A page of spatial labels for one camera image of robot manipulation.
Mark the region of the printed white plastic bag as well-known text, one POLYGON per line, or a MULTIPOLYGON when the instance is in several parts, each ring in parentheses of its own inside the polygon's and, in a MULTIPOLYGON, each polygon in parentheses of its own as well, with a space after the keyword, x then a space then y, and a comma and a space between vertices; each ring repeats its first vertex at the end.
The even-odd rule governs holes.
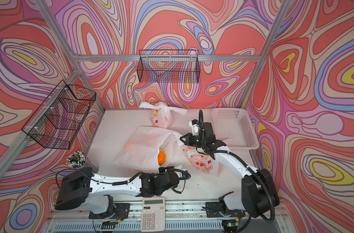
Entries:
POLYGON ((214 160, 209 155, 198 153, 196 147, 186 146, 181 141, 178 142, 185 157, 200 172, 220 177, 222 174, 222 164, 214 160))

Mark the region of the orange fruit bottom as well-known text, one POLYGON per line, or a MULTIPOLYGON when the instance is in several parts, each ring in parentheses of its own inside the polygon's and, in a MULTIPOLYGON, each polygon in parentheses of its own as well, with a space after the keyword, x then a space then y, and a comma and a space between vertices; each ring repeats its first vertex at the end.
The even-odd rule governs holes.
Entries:
POLYGON ((162 152, 162 151, 159 152, 157 159, 158 159, 158 164, 159 165, 162 165, 163 163, 165 163, 165 161, 166 161, 165 153, 162 152))

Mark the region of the clear plastic bag bottom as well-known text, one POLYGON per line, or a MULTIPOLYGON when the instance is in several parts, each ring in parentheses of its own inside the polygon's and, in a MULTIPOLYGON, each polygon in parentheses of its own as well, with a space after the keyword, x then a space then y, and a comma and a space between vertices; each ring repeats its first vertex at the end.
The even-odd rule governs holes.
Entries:
POLYGON ((174 157, 174 146, 178 145, 182 135, 176 131, 140 126, 126 142, 113 163, 133 170, 156 172, 159 167, 167 167, 174 157), (158 164, 159 152, 164 152, 166 161, 158 164))

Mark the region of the white plastic fruit basket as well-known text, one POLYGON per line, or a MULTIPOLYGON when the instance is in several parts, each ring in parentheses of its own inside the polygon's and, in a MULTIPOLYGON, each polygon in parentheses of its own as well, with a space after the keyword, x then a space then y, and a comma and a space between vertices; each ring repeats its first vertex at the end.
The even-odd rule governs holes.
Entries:
POLYGON ((217 139, 230 148, 255 150, 259 141, 248 112, 240 108, 214 108, 213 131, 217 139))

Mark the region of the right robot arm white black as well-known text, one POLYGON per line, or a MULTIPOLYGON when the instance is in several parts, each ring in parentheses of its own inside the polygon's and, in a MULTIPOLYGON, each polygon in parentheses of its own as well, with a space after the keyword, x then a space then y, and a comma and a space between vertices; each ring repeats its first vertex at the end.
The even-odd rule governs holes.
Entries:
POLYGON ((274 222, 275 207, 280 201, 270 172, 249 165, 226 143, 217 140, 211 123, 195 119, 189 122, 189 126, 192 132, 180 137, 184 145, 196 148, 201 155, 210 156, 241 181, 239 194, 229 192, 220 197, 223 207, 246 211, 251 217, 261 217, 268 223, 274 222))

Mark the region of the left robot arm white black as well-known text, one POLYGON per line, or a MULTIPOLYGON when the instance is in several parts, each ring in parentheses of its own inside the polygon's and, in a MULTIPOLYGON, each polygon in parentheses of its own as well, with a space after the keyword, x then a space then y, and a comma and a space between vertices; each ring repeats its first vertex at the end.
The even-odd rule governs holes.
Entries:
POLYGON ((77 208, 89 210, 95 215, 114 211, 114 195, 153 198, 167 190, 178 193, 180 181, 191 178, 186 170, 160 167, 158 173, 138 172, 124 177, 108 177, 93 173, 92 168, 82 168, 62 179, 55 210, 77 208))

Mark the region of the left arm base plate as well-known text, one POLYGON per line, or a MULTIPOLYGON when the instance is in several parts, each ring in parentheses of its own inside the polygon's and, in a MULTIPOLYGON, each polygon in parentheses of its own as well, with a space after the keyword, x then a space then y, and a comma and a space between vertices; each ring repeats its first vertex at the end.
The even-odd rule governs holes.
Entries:
POLYGON ((89 214, 89 219, 117 219, 124 220, 128 218, 130 209, 130 203, 115 203, 110 206, 102 214, 94 214, 91 212, 89 214))

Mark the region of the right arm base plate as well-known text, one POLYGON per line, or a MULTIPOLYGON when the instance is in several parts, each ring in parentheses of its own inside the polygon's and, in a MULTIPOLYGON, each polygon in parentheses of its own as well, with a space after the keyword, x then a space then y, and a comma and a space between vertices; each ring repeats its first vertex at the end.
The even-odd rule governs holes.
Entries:
POLYGON ((206 211, 207 217, 235 217, 235 218, 243 218, 246 214, 242 210, 230 210, 228 209, 224 203, 222 202, 206 202, 205 206, 202 207, 203 210, 206 211))

